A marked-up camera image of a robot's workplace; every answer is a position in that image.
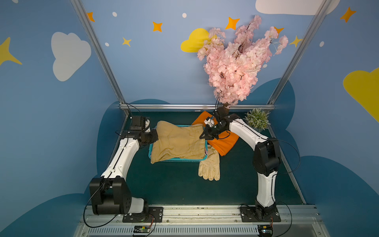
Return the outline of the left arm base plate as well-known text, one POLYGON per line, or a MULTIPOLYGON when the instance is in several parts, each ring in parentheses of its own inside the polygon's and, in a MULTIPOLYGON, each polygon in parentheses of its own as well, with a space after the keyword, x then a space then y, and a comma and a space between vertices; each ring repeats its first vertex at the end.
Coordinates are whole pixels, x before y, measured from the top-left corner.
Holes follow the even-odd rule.
POLYGON ((163 207, 150 207, 144 208, 141 213, 130 213, 123 216, 123 223, 161 223, 163 217, 163 207))

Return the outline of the orange pants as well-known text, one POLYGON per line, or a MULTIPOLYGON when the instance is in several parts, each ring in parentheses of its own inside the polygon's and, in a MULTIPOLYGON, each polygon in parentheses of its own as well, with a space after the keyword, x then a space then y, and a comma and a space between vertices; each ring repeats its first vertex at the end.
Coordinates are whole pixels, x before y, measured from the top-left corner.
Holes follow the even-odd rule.
MULTIPOLYGON (((205 120, 208 117, 212 117, 209 112, 202 112, 197 119, 191 124, 201 124, 205 127, 205 120)), ((237 143, 239 136, 233 132, 224 131, 219 135, 219 139, 209 140, 208 144, 210 144, 215 150, 219 153, 220 156, 225 156, 237 143)))

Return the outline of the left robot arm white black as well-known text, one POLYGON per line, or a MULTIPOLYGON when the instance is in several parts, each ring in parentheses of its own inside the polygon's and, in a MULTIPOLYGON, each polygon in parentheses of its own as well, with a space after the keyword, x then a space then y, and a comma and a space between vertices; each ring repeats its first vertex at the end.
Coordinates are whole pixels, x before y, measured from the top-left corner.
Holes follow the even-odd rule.
POLYGON ((147 202, 132 196, 126 177, 139 149, 156 141, 157 131, 150 129, 147 117, 131 118, 129 129, 120 132, 119 146, 112 161, 99 178, 90 182, 90 202, 95 215, 148 216, 147 202))

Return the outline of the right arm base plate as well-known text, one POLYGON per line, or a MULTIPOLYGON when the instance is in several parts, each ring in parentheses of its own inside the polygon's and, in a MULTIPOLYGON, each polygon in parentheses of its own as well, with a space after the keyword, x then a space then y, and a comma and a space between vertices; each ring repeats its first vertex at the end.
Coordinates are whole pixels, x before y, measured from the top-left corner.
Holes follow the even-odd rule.
POLYGON ((242 222, 281 222, 281 217, 276 206, 270 207, 247 206, 239 207, 242 222))

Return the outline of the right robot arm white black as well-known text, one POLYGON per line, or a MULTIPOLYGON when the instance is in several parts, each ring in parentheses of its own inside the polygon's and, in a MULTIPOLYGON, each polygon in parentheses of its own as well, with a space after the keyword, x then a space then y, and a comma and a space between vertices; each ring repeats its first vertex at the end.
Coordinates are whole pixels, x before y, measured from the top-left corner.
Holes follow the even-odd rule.
POLYGON ((218 139, 222 132, 232 132, 245 141, 254 151, 253 167, 258 176, 258 192, 254 207, 242 205, 243 222, 280 222, 275 201, 275 179, 281 164, 279 142, 268 138, 251 128, 236 114, 228 114, 228 109, 220 107, 213 116, 204 120, 205 128, 201 139, 218 139))

